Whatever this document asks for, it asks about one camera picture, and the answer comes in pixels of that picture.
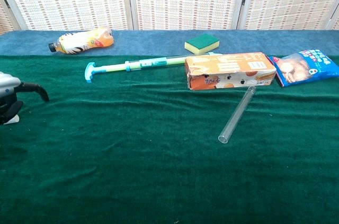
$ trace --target orange juice bottle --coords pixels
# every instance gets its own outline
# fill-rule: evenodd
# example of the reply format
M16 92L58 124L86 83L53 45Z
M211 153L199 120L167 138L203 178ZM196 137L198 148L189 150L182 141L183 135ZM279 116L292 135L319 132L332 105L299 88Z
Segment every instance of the orange juice bottle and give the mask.
M57 40L49 43L51 52L60 51L72 55L90 48L108 47L114 43L112 31L108 27L99 27L87 32L66 33Z

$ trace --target cardboard box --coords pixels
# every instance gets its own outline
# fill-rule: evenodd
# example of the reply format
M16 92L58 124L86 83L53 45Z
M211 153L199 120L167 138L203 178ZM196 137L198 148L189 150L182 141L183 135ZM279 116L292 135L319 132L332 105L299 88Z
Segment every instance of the cardboard box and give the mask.
M261 52L190 56L185 67L191 90L270 85L276 72Z

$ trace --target blue cloth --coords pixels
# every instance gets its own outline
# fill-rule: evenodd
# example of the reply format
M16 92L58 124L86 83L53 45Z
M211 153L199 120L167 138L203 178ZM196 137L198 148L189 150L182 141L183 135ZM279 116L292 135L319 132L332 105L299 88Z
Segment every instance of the blue cloth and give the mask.
M48 43L56 41L66 31L13 31L0 36L0 55L55 56ZM245 30L185 30L185 31L115 31L114 45L91 49L80 56L177 56L191 54L184 49L186 40L208 33L220 39L214 52L237 53L261 51L268 56L287 56L306 49L320 49L328 56L339 55L339 31L245 31Z

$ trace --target gray machine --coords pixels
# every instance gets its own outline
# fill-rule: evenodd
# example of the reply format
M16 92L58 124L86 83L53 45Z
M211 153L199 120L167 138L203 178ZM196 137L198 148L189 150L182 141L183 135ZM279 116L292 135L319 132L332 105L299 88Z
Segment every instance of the gray machine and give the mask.
M17 77L0 72L0 125L15 117L21 109L23 102L17 100L18 92L36 92L44 101L49 101L46 90L40 85L24 83Z

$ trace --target green scouring pad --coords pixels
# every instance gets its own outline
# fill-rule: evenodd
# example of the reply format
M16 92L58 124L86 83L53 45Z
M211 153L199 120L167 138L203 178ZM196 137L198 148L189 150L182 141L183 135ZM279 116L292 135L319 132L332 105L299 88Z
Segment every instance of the green scouring pad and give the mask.
M209 35L203 34L185 42L185 49L196 55L207 53L219 46L220 41Z

